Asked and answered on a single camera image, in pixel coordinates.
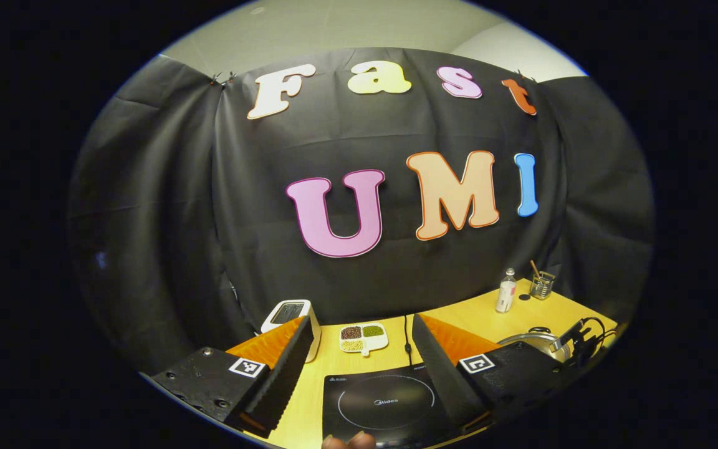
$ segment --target yellow tabletop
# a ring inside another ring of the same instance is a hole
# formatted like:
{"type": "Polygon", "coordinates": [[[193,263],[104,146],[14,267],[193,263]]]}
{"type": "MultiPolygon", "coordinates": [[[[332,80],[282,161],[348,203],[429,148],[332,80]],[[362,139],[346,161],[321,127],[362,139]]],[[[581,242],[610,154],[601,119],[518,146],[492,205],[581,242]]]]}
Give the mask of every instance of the yellow tabletop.
{"type": "MultiPolygon", "coordinates": [[[[539,301],[534,297],[528,301],[518,299],[519,295],[528,293],[529,288],[530,281],[528,279],[521,279],[517,282],[515,299],[511,304],[511,309],[506,313],[495,311],[495,302],[498,297],[498,291],[495,290],[466,299],[466,301],[439,307],[439,309],[424,311],[422,314],[461,327],[461,329],[495,342],[528,332],[531,327],[537,326],[549,327],[553,335],[559,336],[579,319],[587,316],[596,316],[601,319],[606,324],[606,330],[616,327],[616,322],[612,319],[556,292],[551,293],[544,301],[539,301]]],[[[411,344],[411,363],[418,364],[423,359],[411,339],[413,316],[408,316],[406,332],[411,344]]],[[[397,367],[408,365],[408,355],[404,350],[406,343],[404,317],[379,319],[374,323],[384,325],[390,344],[384,349],[371,350],[368,357],[363,357],[358,352],[342,352],[339,348],[340,330],[348,324],[322,326],[317,357],[304,365],[299,382],[293,391],[290,403],[287,404],[279,426],[270,433],[270,437],[267,439],[256,437],[253,434],[246,435],[287,449],[319,448],[323,440],[323,380],[325,376],[376,372],[376,370],[397,369],[397,367]]],[[[586,326],[592,327],[593,334],[600,332],[596,322],[590,322],[586,326]]],[[[604,345],[610,346],[614,340],[615,337],[607,338],[604,345]]],[[[465,435],[432,447],[444,446],[469,436],[465,435]]]]}

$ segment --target beans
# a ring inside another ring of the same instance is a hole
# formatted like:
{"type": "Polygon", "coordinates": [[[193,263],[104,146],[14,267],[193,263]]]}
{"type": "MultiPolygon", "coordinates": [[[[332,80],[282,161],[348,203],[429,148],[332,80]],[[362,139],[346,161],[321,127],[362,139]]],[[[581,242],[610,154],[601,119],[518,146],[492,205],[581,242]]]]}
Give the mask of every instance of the beans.
{"type": "Polygon", "coordinates": [[[365,336],[382,336],[384,335],[384,331],[381,330],[378,326],[367,326],[362,329],[362,332],[365,333],[365,336]]]}
{"type": "Polygon", "coordinates": [[[346,327],[345,329],[342,329],[342,334],[340,334],[340,336],[342,339],[359,338],[361,337],[361,329],[359,326],[346,327]]]}
{"type": "Polygon", "coordinates": [[[365,345],[362,344],[361,340],[356,341],[343,341],[342,342],[342,349],[345,350],[362,350],[362,347],[365,345]]]}

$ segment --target brown beans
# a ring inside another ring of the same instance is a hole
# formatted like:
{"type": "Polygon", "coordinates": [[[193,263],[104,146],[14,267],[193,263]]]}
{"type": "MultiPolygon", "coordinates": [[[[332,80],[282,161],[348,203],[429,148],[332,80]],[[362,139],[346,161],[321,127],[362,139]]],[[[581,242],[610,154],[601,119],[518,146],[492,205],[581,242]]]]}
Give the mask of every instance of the brown beans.
{"type": "Polygon", "coordinates": [[[342,329],[342,334],[340,334],[340,336],[342,339],[360,338],[361,337],[361,327],[359,327],[359,326],[346,327],[345,329],[342,329]]]}

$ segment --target black cloth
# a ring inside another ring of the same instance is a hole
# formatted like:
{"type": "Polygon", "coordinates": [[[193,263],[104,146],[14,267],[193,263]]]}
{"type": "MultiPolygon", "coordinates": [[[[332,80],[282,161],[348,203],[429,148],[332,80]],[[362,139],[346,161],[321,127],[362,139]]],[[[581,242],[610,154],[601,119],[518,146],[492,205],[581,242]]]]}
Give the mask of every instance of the black cloth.
{"type": "Polygon", "coordinates": [[[411,49],[345,49],[298,57],[212,85],[157,57],[91,128],[71,185],[69,231],[82,290],[123,353],[152,374],[195,347],[253,336],[283,299],[310,299],[321,324],[419,312],[498,287],[528,259],[556,291],[627,321],[646,278],[652,196],[635,139],[586,77],[537,84],[478,60],[411,49]],[[353,65],[391,60],[404,94],[356,94],[353,65]],[[262,74],[310,63],[288,110],[248,120],[262,74]],[[436,76],[469,71],[480,99],[436,76]],[[527,89],[524,113],[502,80],[527,89]],[[467,154],[495,156],[495,224],[419,241],[414,153],[439,152],[461,177],[467,154]],[[517,214],[516,153],[536,159],[536,214],[517,214]],[[383,232],[373,250],[325,258],[305,245],[287,185],[325,177],[336,235],[356,233],[350,171],[381,170],[383,232]]]}

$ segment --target plastic bottle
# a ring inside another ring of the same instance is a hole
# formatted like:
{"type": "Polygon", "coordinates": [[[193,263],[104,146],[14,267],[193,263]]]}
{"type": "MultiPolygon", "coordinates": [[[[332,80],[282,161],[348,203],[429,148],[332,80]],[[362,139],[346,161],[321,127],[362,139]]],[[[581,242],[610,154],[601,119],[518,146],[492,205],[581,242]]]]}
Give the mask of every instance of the plastic bottle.
{"type": "Polygon", "coordinates": [[[517,281],[514,279],[514,269],[506,270],[506,278],[500,282],[500,290],[498,290],[498,302],[495,310],[500,313],[506,313],[511,309],[511,303],[514,301],[514,289],[517,287],[517,281]]]}

